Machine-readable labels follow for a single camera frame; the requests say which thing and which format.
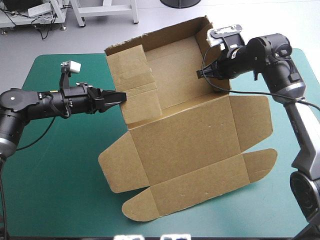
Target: green table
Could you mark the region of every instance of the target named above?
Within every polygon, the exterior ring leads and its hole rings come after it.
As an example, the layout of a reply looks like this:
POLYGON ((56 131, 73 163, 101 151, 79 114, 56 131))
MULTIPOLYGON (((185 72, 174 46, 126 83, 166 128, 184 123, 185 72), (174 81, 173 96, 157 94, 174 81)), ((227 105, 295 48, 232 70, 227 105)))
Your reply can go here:
MULTIPOLYGON (((301 50, 296 62, 308 88, 309 102, 320 104, 320 86, 301 50)), ((59 88, 60 63, 82 63, 70 83, 89 82, 114 89, 104 54, 39 56, 24 90, 59 88)), ((252 73, 232 80, 237 90, 265 91, 262 79, 252 73)), ((122 204, 141 190, 115 194, 98 164, 99 154, 127 131, 119 106, 104 114, 57 118, 36 145, 17 152, 4 166, 3 181, 8 230, 12 236, 114 236, 190 233, 198 237, 291 237, 307 223, 289 186, 291 163, 299 146, 285 110, 270 100, 274 133, 249 151, 275 148, 278 159, 261 181, 151 222, 134 222, 121 211, 122 204)), ((32 121, 20 147, 36 139, 50 119, 32 121)))

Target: cardboard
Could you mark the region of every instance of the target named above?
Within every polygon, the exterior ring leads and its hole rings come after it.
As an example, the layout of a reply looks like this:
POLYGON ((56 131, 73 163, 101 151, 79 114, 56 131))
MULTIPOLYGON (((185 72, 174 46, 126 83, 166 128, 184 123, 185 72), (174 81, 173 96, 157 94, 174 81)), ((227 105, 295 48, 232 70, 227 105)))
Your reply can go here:
MULTIPOLYGON (((99 156, 115 193, 145 188, 123 213, 151 221, 254 183, 277 152, 243 153, 272 134, 265 96, 214 92, 196 71, 209 47, 206 17, 195 18, 105 50, 128 126, 99 156)), ((220 54, 212 49, 209 61, 220 54)), ((229 81, 213 79, 228 88, 229 81)))

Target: robotic arm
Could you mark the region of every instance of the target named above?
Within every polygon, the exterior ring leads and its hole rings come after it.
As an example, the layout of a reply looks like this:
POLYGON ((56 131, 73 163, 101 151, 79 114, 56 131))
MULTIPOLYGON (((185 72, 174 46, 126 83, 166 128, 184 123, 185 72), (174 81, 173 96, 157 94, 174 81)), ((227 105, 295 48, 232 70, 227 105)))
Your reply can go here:
POLYGON ((258 80, 258 74, 262 74, 273 99, 283 104, 301 148, 292 163, 297 171, 290 176, 290 186, 309 225, 295 239, 318 239, 320 123, 305 101, 306 85, 290 57, 292 47, 285 36, 276 33, 255 37, 245 45, 241 30, 240 25, 233 25, 208 31, 210 46, 223 44, 224 50, 217 60, 197 71, 198 78, 205 77, 208 82, 207 77, 233 79, 253 71, 254 80, 258 80))
POLYGON ((61 64, 59 91, 24 91, 12 88, 0 95, 0 158, 13 155, 25 126, 35 119, 69 118, 72 114, 94 114, 127 100, 126 93, 102 90, 86 82, 69 85, 71 73, 79 73, 81 65, 74 61, 61 64))

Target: cable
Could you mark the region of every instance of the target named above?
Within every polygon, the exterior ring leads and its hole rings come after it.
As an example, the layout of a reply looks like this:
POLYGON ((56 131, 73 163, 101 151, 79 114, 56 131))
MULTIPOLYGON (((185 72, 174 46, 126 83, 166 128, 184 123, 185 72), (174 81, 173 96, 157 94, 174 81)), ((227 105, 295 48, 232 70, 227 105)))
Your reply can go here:
MULTIPOLYGON (((39 19, 39 18, 36 18, 31 22, 32 26, 33 26, 34 21, 37 20, 37 19, 39 19)), ((46 35, 45 36, 43 35, 43 32, 40 29, 36 28, 36 30, 40 33, 42 40, 45 40, 48 37, 50 30, 52 30, 53 24, 55 24, 55 22, 56 22, 56 19, 57 19, 57 14, 54 14, 50 25, 47 27, 47 31, 46 31, 46 35)))
POLYGON ((35 141, 33 141, 32 143, 30 143, 30 144, 28 144, 28 145, 26 145, 24 147, 17 148, 17 151, 21 151, 21 150, 27 149, 27 148, 31 147, 32 145, 36 144, 38 141, 40 141, 47 134, 49 129, 52 127, 52 125, 54 124, 55 120, 56 120, 56 117, 54 117, 51 120, 49 126, 47 127, 47 129, 44 131, 44 133, 40 137, 38 137, 35 141))
POLYGON ((2 184, 2 172, 4 169, 5 160, 0 156, 1 160, 1 169, 0 169, 0 192, 1 192, 1 204, 2 204, 2 214, 3 214, 3 240, 7 240, 7 232, 8 232, 8 226, 7 226, 7 209, 6 209, 6 200, 5 200, 5 192, 4 192, 4 186, 2 184))
POLYGON ((15 24, 15 22, 11 19, 11 17, 8 16, 7 12, 5 10, 3 10, 2 8, 0 8, 0 10, 7 16, 7 18, 13 23, 13 25, 16 27, 17 24, 15 24))
POLYGON ((320 111, 320 107, 313 104, 313 103, 310 103, 310 102, 307 102, 307 101, 304 101, 304 100, 297 100, 295 99, 294 97, 289 97, 289 96, 285 96, 285 95, 281 95, 281 94, 276 94, 276 93, 270 93, 270 92, 263 92, 263 91, 236 91, 236 90, 230 90, 230 89, 225 89, 225 88, 222 88, 222 87, 219 87, 215 84, 213 84, 209 79, 208 77, 210 76, 207 76, 205 73, 204 73, 204 70, 205 70, 205 61, 206 61, 206 58, 207 58, 207 53, 209 52, 210 49, 212 49, 213 47, 215 46, 211 46, 209 47, 205 53, 204 53, 204 56, 203 56, 203 59, 202 59, 202 65, 201 65, 201 70, 202 70, 202 74, 203 74, 203 77, 204 79, 206 80, 206 82, 213 88, 216 88, 216 89, 219 89, 223 92, 227 92, 227 93, 234 93, 234 94, 257 94, 257 95, 268 95, 268 96, 273 96, 273 97, 279 97, 279 98, 283 98, 283 99, 289 99, 289 100, 292 100, 293 103, 300 103, 300 104, 304 104, 304 105, 308 105, 308 106, 311 106, 311 107, 314 107, 316 108, 317 110, 320 111))

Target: unfolded cardboard box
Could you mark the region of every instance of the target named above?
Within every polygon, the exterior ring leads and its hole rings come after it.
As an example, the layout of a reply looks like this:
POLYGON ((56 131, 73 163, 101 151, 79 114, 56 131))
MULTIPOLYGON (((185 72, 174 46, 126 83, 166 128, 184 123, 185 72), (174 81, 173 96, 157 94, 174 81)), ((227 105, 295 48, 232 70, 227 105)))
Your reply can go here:
MULTIPOLYGON (((198 79, 212 25, 206 17, 147 33, 105 50, 128 126, 99 163, 115 193, 148 187, 123 213, 150 221, 266 176, 273 149, 243 153, 272 133, 268 99, 214 92, 198 79)), ((215 48, 212 61, 220 54, 215 48)), ((229 81, 215 82, 224 88, 229 81)))

